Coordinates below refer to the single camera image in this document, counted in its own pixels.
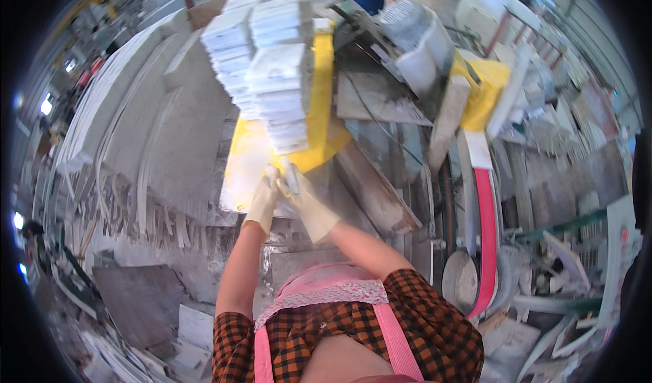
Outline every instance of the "factory wall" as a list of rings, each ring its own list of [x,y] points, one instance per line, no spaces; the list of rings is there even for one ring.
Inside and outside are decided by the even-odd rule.
[[[642,124],[636,81],[611,22],[596,0],[553,0],[566,23],[564,32],[595,65],[618,99],[614,112],[620,123],[633,131]]]

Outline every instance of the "concrete floor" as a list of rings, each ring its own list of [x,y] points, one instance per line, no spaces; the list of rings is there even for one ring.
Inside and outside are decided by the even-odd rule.
[[[196,4],[210,0],[195,0]],[[334,0],[313,0],[317,13]],[[458,0],[441,0],[435,6],[436,12],[445,25],[454,25],[454,11]],[[230,227],[209,228],[209,240],[214,248],[206,257],[200,250],[171,248],[156,250],[147,241],[132,243],[127,237],[113,238],[103,236],[101,230],[96,230],[87,250],[86,270],[90,272],[94,264],[93,255],[100,250],[113,250],[115,261],[120,266],[159,265],[167,264],[176,271],[188,293],[197,301],[214,303],[219,280],[224,264],[235,243],[235,229]],[[256,293],[255,307],[269,305],[273,301],[271,289],[259,286]]]

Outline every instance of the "pink apron strap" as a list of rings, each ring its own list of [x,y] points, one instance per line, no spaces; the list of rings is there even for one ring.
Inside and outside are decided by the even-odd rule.
[[[418,382],[422,382],[423,374],[421,374],[421,369],[419,369],[417,360],[412,353],[412,349],[410,349],[410,344],[405,338],[401,325],[394,315],[394,311],[392,311],[392,307],[387,303],[374,304],[374,313],[376,313],[380,332],[383,334],[389,362],[392,364],[394,373],[409,376]]]
[[[254,381],[256,383],[274,383],[272,354],[269,350],[266,326],[254,334]]]
[[[373,306],[394,373],[409,376],[418,382],[423,381],[423,374],[392,307],[386,303]],[[272,354],[269,350],[266,326],[257,330],[254,338],[254,376],[256,383],[274,383]]]

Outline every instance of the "corrugated metal wall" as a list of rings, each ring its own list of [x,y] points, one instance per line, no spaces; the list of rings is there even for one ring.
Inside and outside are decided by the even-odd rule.
[[[70,8],[81,0],[70,0],[59,14],[58,18],[64,16]],[[110,0],[114,5],[119,6],[124,0]],[[107,14],[106,9],[102,6],[90,4],[88,6],[95,21],[102,19]],[[48,83],[54,72],[53,62],[61,53],[61,50],[69,43],[72,37],[68,30],[61,33],[52,45],[46,50],[39,53],[40,57],[34,59],[27,77],[22,81],[18,95],[23,99],[23,104],[16,110],[17,129],[14,131],[14,146],[12,150],[12,179],[18,181],[25,161],[26,152],[31,133],[38,130],[37,118],[41,116],[40,105],[45,100],[48,93]]]
[[[619,98],[614,111],[632,130],[642,124],[636,80],[623,46],[596,0],[553,0],[566,22],[565,33],[599,70]]]

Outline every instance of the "yellow machine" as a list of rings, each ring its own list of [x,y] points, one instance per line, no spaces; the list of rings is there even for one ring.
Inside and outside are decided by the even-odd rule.
[[[48,35],[48,37],[43,42],[43,45],[41,45],[40,49],[38,50],[37,57],[39,57],[42,54],[42,52],[45,50],[46,47],[52,44],[52,42],[57,38],[57,36],[61,35],[61,33],[68,27],[68,25],[70,25],[72,19],[75,16],[77,16],[90,3],[105,6],[109,16],[113,19],[117,19],[118,14],[115,11],[115,7],[113,7],[113,5],[109,0],[84,0],[82,2],[79,2],[78,4],[73,6],[68,11],[68,13],[66,13],[61,18],[61,20],[57,22],[55,27],[52,29],[52,32]],[[57,60],[59,62],[61,61],[60,56],[57,56]]]

